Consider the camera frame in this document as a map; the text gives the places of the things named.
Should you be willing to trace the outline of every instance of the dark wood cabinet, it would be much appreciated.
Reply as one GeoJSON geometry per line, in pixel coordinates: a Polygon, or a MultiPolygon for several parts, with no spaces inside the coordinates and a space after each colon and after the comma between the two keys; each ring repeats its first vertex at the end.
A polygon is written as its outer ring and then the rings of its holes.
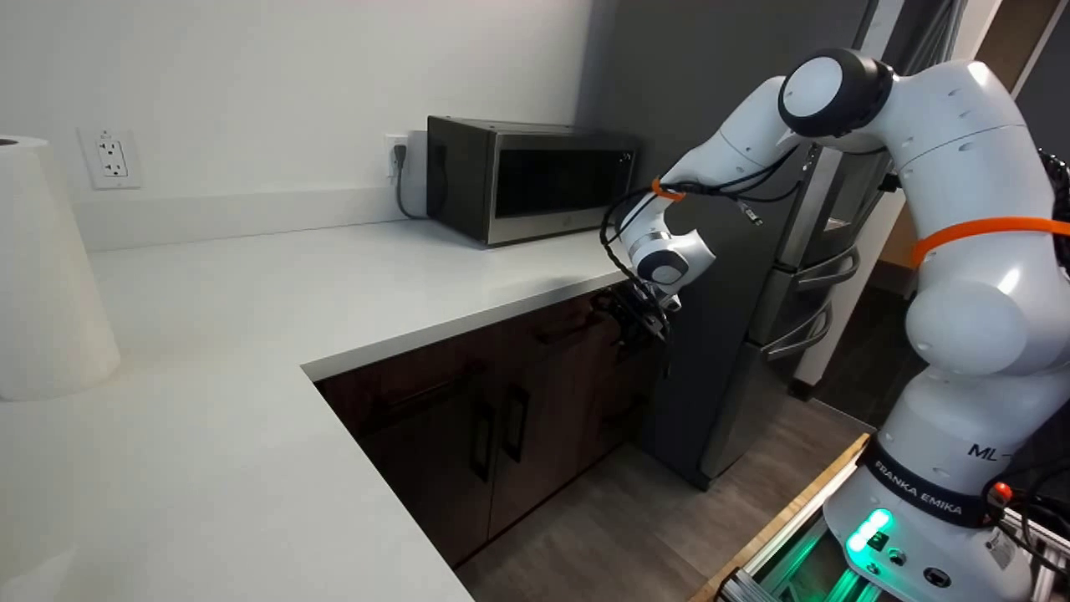
{"type": "Polygon", "coordinates": [[[577,479],[590,412],[591,313],[559,304],[493,335],[497,357],[497,472],[493,535],[577,479]]]}
{"type": "Polygon", "coordinates": [[[468,560],[627,443],[655,352],[590,297],[320,383],[447,562],[468,560]]]}

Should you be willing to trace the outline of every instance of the black refrigerator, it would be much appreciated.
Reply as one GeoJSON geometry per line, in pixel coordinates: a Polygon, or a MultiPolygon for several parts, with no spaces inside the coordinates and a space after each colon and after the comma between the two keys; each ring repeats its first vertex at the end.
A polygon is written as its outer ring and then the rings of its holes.
{"type": "MultiPolygon", "coordinates": [[[[904,67],[940,0],[905,0],[890,64],[904,67]]],[[[766,77],[807,53],[861,48],[879,0],[602,0],[590,38],[580,121],[643,137],[643,180],[703,145],[766,77]]],[[[839,158],[804,145],[745,207],[693,197],[671,231],[711,245],[716,265],[681,292],[669,365],[640,446],[705,489],[752,443],[800,355],[831,329],[831,292],[854,279],[854,241],[888,178],[888,154],[839,158]]]]}

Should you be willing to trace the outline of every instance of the microwave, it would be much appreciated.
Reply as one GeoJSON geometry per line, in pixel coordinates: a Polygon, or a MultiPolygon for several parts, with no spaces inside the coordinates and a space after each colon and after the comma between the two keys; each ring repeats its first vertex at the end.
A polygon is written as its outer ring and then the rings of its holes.
{"type": "Polygon", "coordinates": [[[429,119],[429,219],[482,245],[599,228],[636,169],[629,135],[429,119]]]}

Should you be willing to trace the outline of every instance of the paper towel roll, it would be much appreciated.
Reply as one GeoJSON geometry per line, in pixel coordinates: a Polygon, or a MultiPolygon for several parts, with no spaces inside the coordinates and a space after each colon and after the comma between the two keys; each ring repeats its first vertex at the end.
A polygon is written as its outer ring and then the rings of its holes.
{"type": "Polygon", "coordinates": [[[0,397],[76,392],[119,365],[46,142],[0,137],[0,397]]]}

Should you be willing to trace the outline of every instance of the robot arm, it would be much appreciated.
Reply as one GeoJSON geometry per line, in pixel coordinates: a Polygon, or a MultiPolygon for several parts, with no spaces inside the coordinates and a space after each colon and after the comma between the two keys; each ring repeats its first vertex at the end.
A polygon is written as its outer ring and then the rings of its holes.
{"type": "MultiPolygon", "coordinates": [[[[871,121],[890,83],[888,67],[847,51],[812,58],[793,77],[759,83],[705,145],[669,169],[659,191],[620,222],[629,269],[661,304],[680,304],[675,292],[716,262],[698,231],[671,234],[666,228],[666,212],[686,197],[681,191],[736,193],[759,185],[804,137],[847,135],[871,121]]],[[[879,142],[855,135],[836,149],[873,150],[879,142]]]]}
{"type": "Polygon", "coordinates": [[[631,271],[659,292],[661,304],[680,304],[675,292],[693,285],[716,257],[698,231],[671,234],[666,212],[686,193],[680,185],[708,191],[744,191],[785,158],[800,137],[779,121],[775,100],[782,77],[755,86],[733,119],[698,149],[693,149],[620,223],[620,241],[631,271]]]}
{"type": "MultiPolygon", "coordinates": [[[[733,193],[800,142],[888,149],[919,237],[1056,214],[1031,131],[985,64],[898,77],[849,51],[815,53],[749,95],[620,223],[629,269],[661,304],[711,265],[696,231],[666,228],[680,191],[733,193]]],[[[861,472],[822,504],[855,577],[901,598],[1025,598],[1027,551],[992,551],[990,517],[978,509],[1014,453],[1070,397],[1067,307],[1067,257],[1048,234],[997,231],[929,251],[905,315],[910,344],[929,367],[904,389],[861,472]],[[873,511],[892,517],[884,550],[854,541],[873,511]]]]}

